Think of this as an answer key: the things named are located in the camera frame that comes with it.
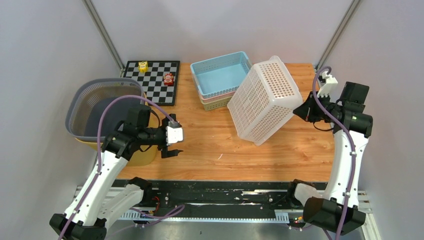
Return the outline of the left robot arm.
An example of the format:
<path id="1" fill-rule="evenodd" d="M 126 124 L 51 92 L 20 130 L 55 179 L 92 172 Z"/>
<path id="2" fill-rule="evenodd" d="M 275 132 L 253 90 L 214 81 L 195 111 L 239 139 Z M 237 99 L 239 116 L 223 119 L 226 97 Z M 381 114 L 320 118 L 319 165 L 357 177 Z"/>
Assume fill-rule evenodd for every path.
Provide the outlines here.
<path id="1" fill-rule="evenodd" d="M 91 174 L 64 213 L 55 213 L 49 225 L 61 240 L 103 240 L 108 229 L 131 207 L 149 206 L 153 201 L 152 184 L 140 177 L 131 179 L 115 197 L 104 202 L 117 175 L 143 146 L 156 146 L 162 158 L 176 157 L 179 149 L 172 144 L 184 140 L 182 125 L 171 113 L 149 127 L 150 106 L 141 104 L 128 110 L 125 120 L 104 138 Z"/>

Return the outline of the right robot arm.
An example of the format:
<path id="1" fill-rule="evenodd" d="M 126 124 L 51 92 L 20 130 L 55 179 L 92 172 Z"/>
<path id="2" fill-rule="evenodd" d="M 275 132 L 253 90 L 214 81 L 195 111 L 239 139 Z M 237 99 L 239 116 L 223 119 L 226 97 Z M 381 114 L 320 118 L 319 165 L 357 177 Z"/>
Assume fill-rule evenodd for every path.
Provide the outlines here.
<path id="1" fill-rule="evenodd" d="M 372 134 L 373 117 L 364 113 L 369 86 L 347 82 L 336 102 L 332 83 L 312 85 L 308 99 L 293 112 L 306 122 L 332 123 L 334 159 L 330 179 L 323 193 L 310 183 L 295 179 L 285 195 L 292 209 L 303 207 L 306 223 L 336 234 L 340 239 L 365 223 L 359 210 L 358 181 L 364 150 Z"/>

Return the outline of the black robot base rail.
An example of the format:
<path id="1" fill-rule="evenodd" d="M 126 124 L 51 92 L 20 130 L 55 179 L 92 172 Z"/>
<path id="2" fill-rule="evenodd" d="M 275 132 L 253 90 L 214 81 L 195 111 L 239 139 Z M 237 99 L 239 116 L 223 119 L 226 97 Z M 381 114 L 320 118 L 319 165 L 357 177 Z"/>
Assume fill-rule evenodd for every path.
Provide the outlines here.
<path id="1" fill-rule="evenodd" d="M 111 201 L 129 184 L 116 179 L 101 204 L 99 219 L 153 222 L 172 209 L 184 209 L 168 217 L 174 222 L 283 223 L 303 225 L 307 212 L 294 200 L 296 182 L 153 180 L 147 198 L 119 215 Z"/>

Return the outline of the large white perforated basket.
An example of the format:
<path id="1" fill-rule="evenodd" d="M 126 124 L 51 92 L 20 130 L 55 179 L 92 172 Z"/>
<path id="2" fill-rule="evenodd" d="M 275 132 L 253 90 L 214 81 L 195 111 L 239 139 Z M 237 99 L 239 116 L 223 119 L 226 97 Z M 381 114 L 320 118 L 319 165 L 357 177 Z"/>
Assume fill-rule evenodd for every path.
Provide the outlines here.
<path id="1" fill-rule="evenodd" d="M 262 145 L 303 103 L 297 84 L 277 56 L 255 63 L 227 104 L 237 136 Z"/>

